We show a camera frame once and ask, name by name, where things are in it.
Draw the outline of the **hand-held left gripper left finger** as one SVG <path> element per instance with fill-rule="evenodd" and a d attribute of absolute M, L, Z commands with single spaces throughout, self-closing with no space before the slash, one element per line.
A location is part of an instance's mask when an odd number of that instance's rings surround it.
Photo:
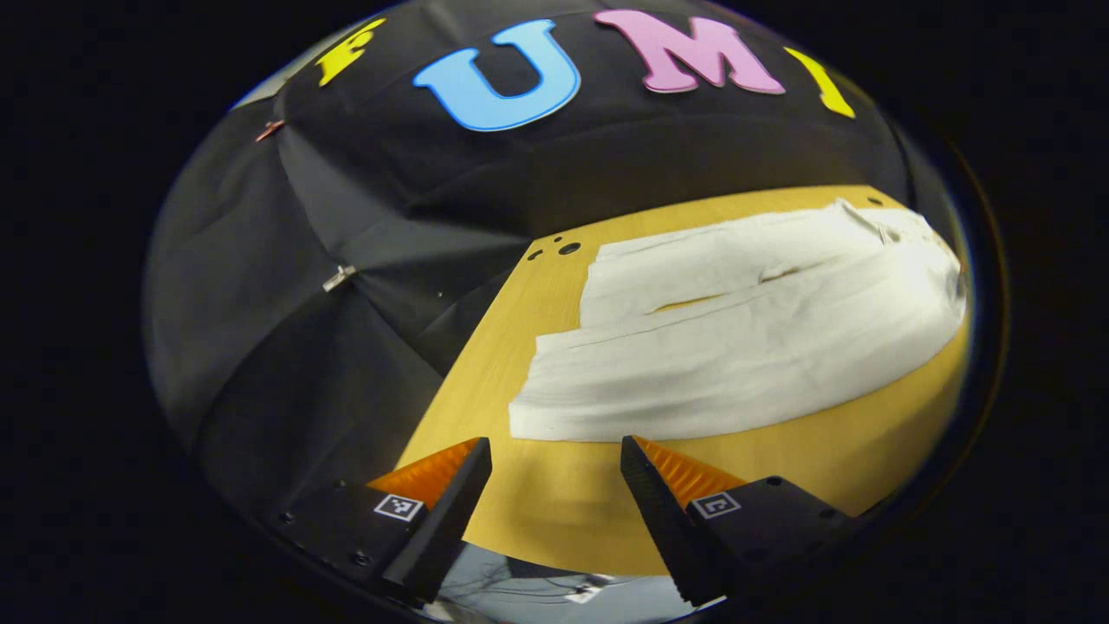
<path fill-rule="evenodd" d="M 314 594 L 344 607 L 423 607 L 437 597 L 491 477 L 491 443 L 475 436 L 408 466 L 400 451 L 345 444 L 260 516 L 265 540 Z"/>

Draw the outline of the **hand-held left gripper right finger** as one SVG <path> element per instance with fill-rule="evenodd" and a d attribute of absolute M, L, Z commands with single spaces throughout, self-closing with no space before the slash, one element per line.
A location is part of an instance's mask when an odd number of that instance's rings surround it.
<path fill-rule="evenodd" d="M 694 607 L 783 599 L 867 525 L 788 481 L 745 481 L 642 436 L 621 441 L 627 489 L 678 592 Z"/>

